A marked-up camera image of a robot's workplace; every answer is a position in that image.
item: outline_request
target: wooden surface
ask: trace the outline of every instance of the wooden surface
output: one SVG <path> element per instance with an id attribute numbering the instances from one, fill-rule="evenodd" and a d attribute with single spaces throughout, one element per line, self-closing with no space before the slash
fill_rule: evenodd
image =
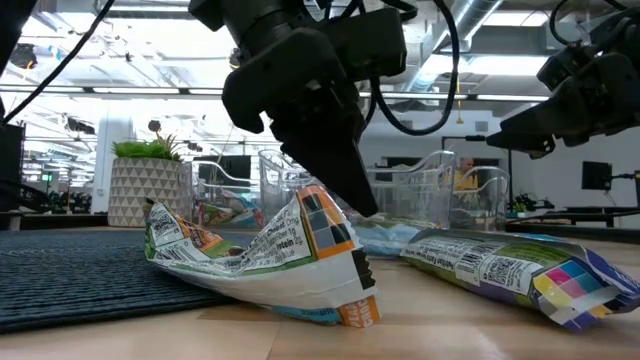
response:
<path id="1" fill-rule="evenodd" d="M 640 246 L 581 243 L 640 279 Z M 0 336 L 0 359 L 640 359 L 640 310 L 571 334 L 402 262 L 371 263 L 383 320 L 366 329 L 234 305 Z"/>

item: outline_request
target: blue mat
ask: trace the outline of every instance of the blue mat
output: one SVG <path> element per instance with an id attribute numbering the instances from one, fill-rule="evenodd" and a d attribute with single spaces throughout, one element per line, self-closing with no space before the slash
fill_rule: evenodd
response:
<path id="1" fill-rule="evenodd" d="M 0 232 L 0 333 L 234 301 L 146 261 L 142 231 Z"/>

